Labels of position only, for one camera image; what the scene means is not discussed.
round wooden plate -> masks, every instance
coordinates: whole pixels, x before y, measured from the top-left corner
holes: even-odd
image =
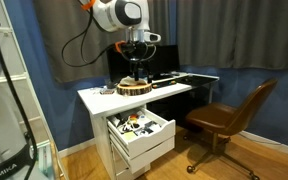
[[[146,94],[152,90],[151,84],[138,84],[134,86],[126,86],[118,84],[116,87],[117,93],[127,96],[137,96],[141,94]]]

blue wall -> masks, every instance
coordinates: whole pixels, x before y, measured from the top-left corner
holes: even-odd
[[[59,150],[93,138],[88,112],[77,90],[104,84],[104,77],[57,84],[48,66],[47,55],[32,6],[32,0],[5,0],[13,28],[33,86]],[[221,79],[214,100],[237,106],[268,77],[279,83],[247,131],[288,145],[288,70],[215,69],[184,67],[194,73],[217,75]]]

wooden floor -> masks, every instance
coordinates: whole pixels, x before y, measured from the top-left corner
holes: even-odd
[[[189,140],[183,140],[185,135],[190,137]],[[207,151],[210,146],[206,141],[209,140],[210,134],[207,132],[191,133],[177,127],[175,148],[152,162],[151,170],[138,179],[250,179],[248,172],[241,167],[217,156],[200,164],[195,173],[188,174],[186,167],[196,162]],[[225,151],[251,167],[261,180],[288,180],[288,154],[259,145],[239,135],[231,137]],[[62,162],[70,180],[109,179],[95,145],[63,158]]]

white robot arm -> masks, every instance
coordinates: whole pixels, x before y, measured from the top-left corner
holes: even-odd
[[[129,30],[129,41],[157,43],[161,36],[150,32],[147,0],[80,0],[85,9],[93,8],[93,17],[108,32]]]

dark curtain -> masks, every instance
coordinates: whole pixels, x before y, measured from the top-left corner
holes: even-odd
[[[151,32],[160,34],[161,44],[167,44],[169,41],[168,0],[148,0],[148,2]],[[89,13],[81,9],[78,0],[33,0],[33,4],[49,63],[57,82],[69,82],[108,74],[105,53],[96,63],[84,67],[70,67],[62,60],[61,52],[64,44],[80,34],[88,24]],[[124,30],[114,33],[101,31],[93,20],[83,45],[85,61],[94,60],[108,45],[121,40],[126,40]],[[64,57],[67,63],[72,65],[86,63],[81,58],[81,42],[82,37],[72,41],[66,47]]]
[[[182,64],[288,68],[288,0],[177,1]]]

